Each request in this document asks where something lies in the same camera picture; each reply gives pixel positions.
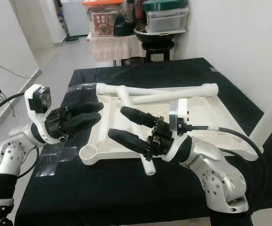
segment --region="robotic arm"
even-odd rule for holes
[[[86,102],[50,111],[51,95],[48,87],[33,85],[25,92],[28,115],[33,124],[9,133],[0,143],[0,226],[13,225],[6,216],[14,206],[13,193],[21,165],[29,152],[48,144],[67,141],[75,133],[92,127],[101,116],[99,102]]]
[[[187,136],[192,127],[187,125],[187,99],[170,105],[170,123],[149,113],[122,107],[121,113],[139,125],[153,128],[147,141],[117,129],[110,129],[111,139],[144,155],[147,160],[162,155],[165,161],[176,161],[191,169],[205,191],[209,209],[221,213],[242,213],[248,210],[245,197],[246,182],[241,172],[229,164],[214,145],[196,137]]]

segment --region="gray floor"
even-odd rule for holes
[[[95,62],[91,56],[89,42],[86,38],[80,38],[77,43],[67,44],[64,43],[58,53],[55,54],[53,59],[48,63],[42,74],[36,79],[35,83],[49,86],[52,94],[52,107],[57,108],[60,106],[62,99],[65,95],[66,88],[70,82],[74,69],[80,68],[94,68],[94,67],[109,67],[112,62]],[[24,101],[21,99],[15,106],[16,118],[11,115],[7,117],[0,127],[0,141],[7,137],[8,132],[15,127],[30,123],[27,116]],[[22,172],[25,171],[35,160],[35,152],[30,153],[28,159],[22,166]],[[14,219],[17,208],[25,192],[25,188],[30,179],[31,172],[25,177],[18,180],[16,191],[14,194],[15,207],[13,213],[9,215],[10,219]],[[253,215],[253,221],[256,226],[269,226],[272,224],[272,209],[261,210]],[[174,222],[162,222],[142,224],[142,226],[209,226],[208,218],[200,218],[194,221],[183,220]]]

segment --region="white refrigerator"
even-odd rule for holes
[[[90,33],[86,11],[82,0],[61,0],[63,13],[70,36]]]

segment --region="white pipe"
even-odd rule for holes
[[[260,149],[272,133],[272,103],[266,110],[249,138],[256,144]]]
[[[193,87],[191,89],[184,89],[178,91],[170,91],[161,94],[153,94],[150,96],[141,96],[131,98],[131,102],[134,105],[144,104],[149,102],[158,102],[158,101],[168,101],[168,100],[176,100],[179,98],[190,98],[197,96],[206,96],[211,97],[217,95],[219,88],[217,84],[204,84],[198,87]]]
[[[117,94],[119,98],[122,100],[124,106],[131,107],[131,100],[129,96],[129,92],[126,86],[117,87]],[[140,139],[145,140],[142,131],[140,130],[139,125],[134,122],[130,122],[132,127],[132,132],[137,135]],[[147,161],[142,154],[140,154],[140,158],[143,164],[143,168],[145,170],[146,175],[154,175],[156,172],[156,168],[154,166],[153,161]]]
[[[104,83],[97,83],[96,85],[96,93],[98,95],[105,95],[105,94],[117,94],[117,87],[118,86],[111,86]],[[158,89],[142,89],[142,88],[135,88],[135,87],[126,87],[129,95],[132,96],[141,96],[141,95],[152,95],[152,94],[159,94],[165,93],[165,90],[158,90]]]

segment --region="stool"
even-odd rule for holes
[[[174,47],[173,41],[165,41],[160,43],[143,43],[142,48],[146,50],[145,63],[150,62],[152,54],[163,54],[164,60],[170,60],[170,50]]]

